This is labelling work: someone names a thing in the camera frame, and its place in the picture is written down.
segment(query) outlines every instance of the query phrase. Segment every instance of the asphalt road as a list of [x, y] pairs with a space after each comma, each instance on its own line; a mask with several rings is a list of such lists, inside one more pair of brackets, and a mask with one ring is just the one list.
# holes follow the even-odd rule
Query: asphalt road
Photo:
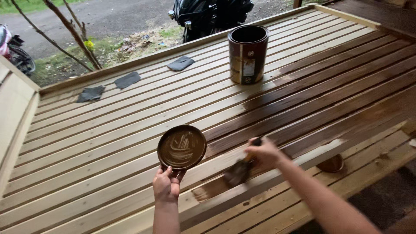
[[[283, 0], [253, 0], [255, 6], [246, 22], [275, 15], [291, 9]], [[77, 17], [87, 25], [88, 35], [97, 39], [126, 37], [135, 32], [172, 23], [167, 12], [173, 0], [88, 0], [71, 4]], [[60, 7], [67, 18], [65, 6]], [[74, 42], [69, 31], [51, 10], [28, 13], [27, 16], [50, 38], [62, 47]], [[51, 56], [58, 50], [36, 33], [20, 14], [0, 15], [0, 23], [6, 23], [13, 34], [25, 40], [24, 49], [35, 59]]]

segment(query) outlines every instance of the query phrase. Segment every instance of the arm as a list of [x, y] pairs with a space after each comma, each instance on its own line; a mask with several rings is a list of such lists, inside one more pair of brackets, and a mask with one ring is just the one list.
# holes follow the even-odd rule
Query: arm
[[153, 234], [180, 234], [178, 197], [179, 185], [185, 172], [172, 173], [169, 166], [163, 172], [159, 167], [153, 179], [155, 196], [155, 214], [153, 219]]
[[261, 146], [249, 146], [245, 151], [255, 154], [262, 165], [272, 165], [279, 169], [328, 233], [381, 233], [356, 208], [295, 166], [268, 138], [262, 139]]

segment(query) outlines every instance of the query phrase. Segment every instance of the person's left hand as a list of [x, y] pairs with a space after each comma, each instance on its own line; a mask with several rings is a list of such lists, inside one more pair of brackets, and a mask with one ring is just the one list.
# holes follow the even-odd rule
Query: person's left hand
[[162, 166], [156, 172], [153, 178], [153, 192], [155, 202], [178, 202], [179, 185], [186, 171], [172, 173], [172, 167], [169, 166], [163, 172]]

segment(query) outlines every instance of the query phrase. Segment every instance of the paintbrush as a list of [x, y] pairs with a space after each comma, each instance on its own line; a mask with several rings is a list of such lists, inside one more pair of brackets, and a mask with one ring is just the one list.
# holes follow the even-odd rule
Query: paintbrush
[[[252, 145], [260, 146], [261, 138], [257, 137]], [[233, 166], [229, 167], [224, 172], [224, 180], [230, 187], [235, 187], [247, 181], [250, 176], [250, 170], [255, 164], [255, 157], [253, 154], [247, 154], [244, 159], [238, 160]]]

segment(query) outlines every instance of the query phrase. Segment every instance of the black sandpaper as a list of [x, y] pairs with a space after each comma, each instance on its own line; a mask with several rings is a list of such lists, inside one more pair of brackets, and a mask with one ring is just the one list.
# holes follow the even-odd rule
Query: black sandpaper
[[128, 86], [139, 82], [141, 79], [140, 75], [137, 72], [132, 72], [130, 74], [127, 74], [116, 81], [114, 83], [116, 84], [116, 87], [119, 89], [127, 88]]
[[85, 88], [78, 96], [77, 102], [97, 101], [101, 98], [101, 94], [104, 92], [105, 86], [100, 85], [94, 88]]
[[182, 71], [183, 69], [189, 67], [195, 61], [187, 56], [182, 56], [177, 60], [168, 64], [168, 67], [174, 71]]

